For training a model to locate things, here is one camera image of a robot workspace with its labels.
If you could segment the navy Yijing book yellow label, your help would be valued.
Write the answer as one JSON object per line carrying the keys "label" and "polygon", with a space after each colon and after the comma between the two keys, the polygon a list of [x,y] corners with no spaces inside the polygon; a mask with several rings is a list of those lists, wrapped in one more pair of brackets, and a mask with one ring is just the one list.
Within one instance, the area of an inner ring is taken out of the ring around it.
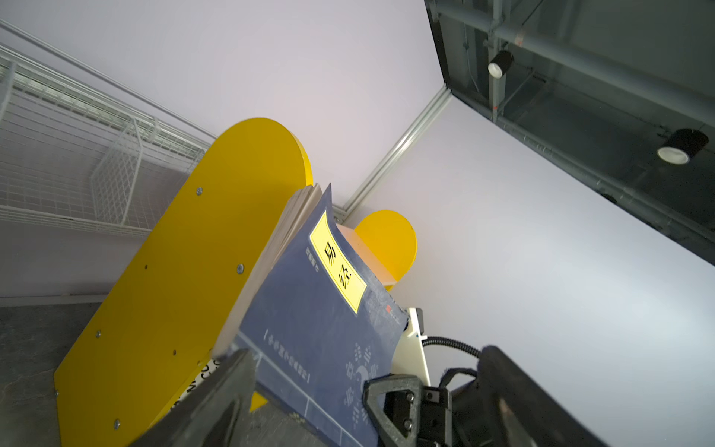
{"label": "navy Yijing book yellow label", "polygon": [[307,186],[285,206],[212,354],[251,350],[266,400],[331,446],[374,446],[363,387],[389,374],[408,320],[339,230],[331,190]]}

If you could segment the white Spanish text book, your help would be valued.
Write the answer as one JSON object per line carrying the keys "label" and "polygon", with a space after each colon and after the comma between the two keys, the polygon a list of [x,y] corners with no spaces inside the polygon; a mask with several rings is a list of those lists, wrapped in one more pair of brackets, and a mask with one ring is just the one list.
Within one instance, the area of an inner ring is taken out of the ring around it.
{"label": "white Spanish text book", "polygon": [[195,378],[189,382],[185,390],[181,395],[173,402],[170,410],[176,408],[183,400],[187,398],[192,392],[194,392],[205,380],[207,380],[220,366],[220,362],[217,359],[210,359],[207,363],[203,365],[200,371],[197,373]]}

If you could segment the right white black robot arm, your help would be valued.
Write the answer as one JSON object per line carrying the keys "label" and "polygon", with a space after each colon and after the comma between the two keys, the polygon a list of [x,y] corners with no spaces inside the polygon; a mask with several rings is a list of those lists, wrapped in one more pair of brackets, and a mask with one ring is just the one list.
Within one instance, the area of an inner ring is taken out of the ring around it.
{"label": "right white black robot arm", "polygon": [[[430,377],[425,350],[446,348],[469,362]],[[367,381],[362,403],[376,446],[493,446],[480,396],[480,350],[443,336],[417,335],[398,348],[397,365]]]}

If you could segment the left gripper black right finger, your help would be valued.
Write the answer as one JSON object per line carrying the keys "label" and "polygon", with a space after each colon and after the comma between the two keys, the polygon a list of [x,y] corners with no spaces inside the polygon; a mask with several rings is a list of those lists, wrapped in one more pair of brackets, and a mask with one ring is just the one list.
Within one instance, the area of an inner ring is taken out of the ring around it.
{"label": "left gripper black right finger", "polygon": [[497,346],[482,348],[480,396],[494,446],[603,446]]}

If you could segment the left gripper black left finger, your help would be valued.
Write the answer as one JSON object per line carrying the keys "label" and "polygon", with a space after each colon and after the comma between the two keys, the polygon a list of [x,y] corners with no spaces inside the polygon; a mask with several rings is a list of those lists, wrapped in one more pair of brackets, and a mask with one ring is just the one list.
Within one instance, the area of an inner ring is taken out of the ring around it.
{"label": "left gripper black left finger", "polygon": [[132,444],[147,447],[238,446],[249,427],[256,361],[247,349],[218,370]]}

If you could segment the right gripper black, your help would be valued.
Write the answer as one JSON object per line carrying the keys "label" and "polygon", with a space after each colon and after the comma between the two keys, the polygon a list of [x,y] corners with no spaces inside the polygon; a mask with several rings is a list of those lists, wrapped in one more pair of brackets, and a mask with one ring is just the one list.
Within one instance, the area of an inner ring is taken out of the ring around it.
{"label": "right gripper black", "polygon": [[480,446],[478,385],[423,389],[415,375],[391,374],[366,382],[362,399],[379,446]]}

